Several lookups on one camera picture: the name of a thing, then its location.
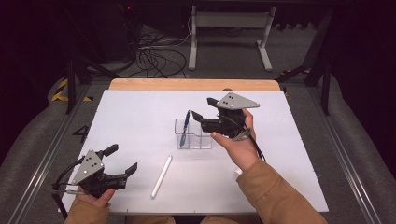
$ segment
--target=sleeve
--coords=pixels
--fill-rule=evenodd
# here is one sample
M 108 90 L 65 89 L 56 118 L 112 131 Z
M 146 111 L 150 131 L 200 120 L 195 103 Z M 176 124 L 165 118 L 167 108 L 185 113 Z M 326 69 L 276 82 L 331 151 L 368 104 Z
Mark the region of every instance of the sleeve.
M 108 206 L 106 208 L 96 207 L 76 197 L 64 224 L 106 224 L 108 210 Z
M 236 181 L 265 224 L 327 223 L 309 201 L 265 161 L 257 160 Z

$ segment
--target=person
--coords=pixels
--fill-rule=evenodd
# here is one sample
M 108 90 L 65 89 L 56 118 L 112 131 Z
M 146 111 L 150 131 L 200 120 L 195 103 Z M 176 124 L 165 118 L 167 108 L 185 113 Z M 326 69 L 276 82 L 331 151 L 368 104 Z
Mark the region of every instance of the person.
M 253 116 L 246 109 L 243 110 L 245 123 L 252 130 Z M 233 162 L 242 170 L 236 182 L 256 209 L 264 224 L 322 224 L 326 219 L 317 212 L 309 201 L 292 187 L 274 168 L 260 160 L 256 148 L 248 138 L 233 141 L 219 133 L 212 133 L 211 137 L 223 146 Z M 108 216 L 108 202 L 114 194 L 114 189 L 106 191 L 99 199 L 91 195 L 78 195 L 70 209 L 65 223 L 106 223 Z M 131 223 L 140 224 L 173 224 L 170 216 L 134 216 Z M 208 216 L 202 224 L 235 224 L 236 219 L 221 216 Z

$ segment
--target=white pen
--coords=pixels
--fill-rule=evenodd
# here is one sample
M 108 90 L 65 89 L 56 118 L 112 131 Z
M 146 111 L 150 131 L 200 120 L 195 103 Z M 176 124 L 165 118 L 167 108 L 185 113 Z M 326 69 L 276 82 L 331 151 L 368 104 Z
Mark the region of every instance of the white pen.
M 168 170 L 169 165 L 171 164 L 172 161 L 172 156 L 168 157 L 168 160 L 165 163 L 165 166 L 163 167 L 163 171 L 160 174 L 160 177 L 157 180 L 157 184 L 155 184 L 154 190 L 151 193 L 151 199 L 155 198 L 155 195 L 157 195 L 158 189 L 160 188 L 161 183 L 163 182 L 163 177 L 166 174 L 166 171 Z

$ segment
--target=pen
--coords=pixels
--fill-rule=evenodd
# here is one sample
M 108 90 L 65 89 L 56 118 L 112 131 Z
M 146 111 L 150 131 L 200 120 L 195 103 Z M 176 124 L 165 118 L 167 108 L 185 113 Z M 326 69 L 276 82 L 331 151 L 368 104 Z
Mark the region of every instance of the pen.
M 163 167 L 163 171 L 161 172 L 160 177 L 158 178 L 157 183 L 155 184 L 155 187 L 152 190 L 151 199 L 154 199 L 155 196 L 157 195 L 158 189 L 160 188 L 160 185 L 163 182 L 163 177 L 165 176 L 166 171 L 168 170 L 168 167 L 171 164 L 171 161 L 172 161 L 172 156 L 169 156 L 168 160 L 166 160 L 165 166 Z
M 183 134 L 181 135 L 181 139 L 180 139 L 180 147 L 184 146 L 184 143 L 186 142 L 186 131 L 187 131 L 187 126 L 189 126 L 189 120 L 190 120 L 190 110 L 187 111 L 186 119 L 184 120 L 184 128 L 183 128 Z

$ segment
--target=white tabletop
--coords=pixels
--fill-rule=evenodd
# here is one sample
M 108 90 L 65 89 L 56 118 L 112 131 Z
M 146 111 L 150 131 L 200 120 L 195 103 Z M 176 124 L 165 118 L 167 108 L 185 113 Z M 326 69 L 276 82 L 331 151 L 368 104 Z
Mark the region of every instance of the white tabletop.
M 177 149 L 175 119 L 193 110 L 216 119 L 218 110 L 206 98 L 221 99 L 224 91 L 105 91 L 81 155 L 119 144 L 103 158 L 105 173 L 123 174 L 135 162 L 126 189 L 111 200 L 114 214 L 245 214 L 255 212 L 235 182 L 237 168 L 224 148 Z M 281 91 L 240 91 L 260 103 L 251 108 L 257 143 L 267 162 L 319 212 L 328 211 L 286 98 Z M 150 194 L 169 155 L 173 160 L 155 199 Z M 74 195 L 65 194 L 68 210 Z

